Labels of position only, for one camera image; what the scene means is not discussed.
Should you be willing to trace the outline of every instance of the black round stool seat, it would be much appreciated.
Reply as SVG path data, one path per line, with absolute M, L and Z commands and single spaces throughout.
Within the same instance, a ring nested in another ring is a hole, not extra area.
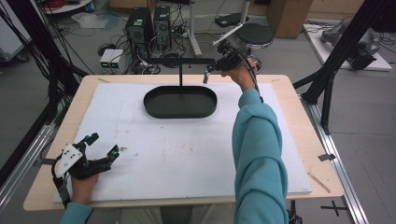
M 274 35 L 271 29 L 267 26 L 259 25 L 257 23 L 246 23 L 235 32 L 237 41 L 248 45 L 271 45 L 274 40 Z

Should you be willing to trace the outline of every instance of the person's arm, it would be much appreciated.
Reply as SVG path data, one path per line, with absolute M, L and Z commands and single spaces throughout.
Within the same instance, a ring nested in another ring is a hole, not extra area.
M 233 126 L 234 222 L 287 224 L 288 176 L 281 159 L 282 135 L 276 114 L 261 102 L 243 63 L 222 76 L 230 76 L 243 92 Z
M 72 177 L 72 202 L 67 205 L 61 224 L 84 224 L 87 221 L 92 212 L 88 204 L 98 177 L 99 175 L 95 175 L 81 180 Z

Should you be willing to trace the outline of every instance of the teal sleeve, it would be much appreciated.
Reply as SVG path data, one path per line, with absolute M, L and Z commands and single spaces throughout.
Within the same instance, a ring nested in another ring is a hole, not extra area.
M 69 203 L 67 205 L 61 224 L 84 224 L 91 214 L 92 209 L 82 203 Z
M 288 176 L 276 114 L 254 89 L 239 99 L 233 126 L 235 223 L 287 224 Z

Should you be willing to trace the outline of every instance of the oval black tray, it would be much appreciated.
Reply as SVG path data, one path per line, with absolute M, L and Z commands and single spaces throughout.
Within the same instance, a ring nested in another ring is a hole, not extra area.
M 148 93 L 144 105 L 157 119 L 201 119 L 213 114 L 218 97 L 201 86 L 161 86 Z

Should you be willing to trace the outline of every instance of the human hand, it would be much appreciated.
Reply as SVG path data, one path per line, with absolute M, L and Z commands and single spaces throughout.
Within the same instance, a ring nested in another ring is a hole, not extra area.
M 87 179 L 76 179 L 72 176 L 72 202 L 89 204 L 92 198 L 93 188 L 98 178 L 99 175 L 93 175 Z
M 254 68 L 254 72 L 257 72 L 257 66 L 250 58 L 247 58 L 250 66 Z M 231 77 L 231 79 L 241 87 L 242 91 L 247 89 L 255 88 L 254 81 L 248 71 L 248 68 L 244 62 L 238 64 L 235 69 L 230 71 L 222 72 L 222 77 Z

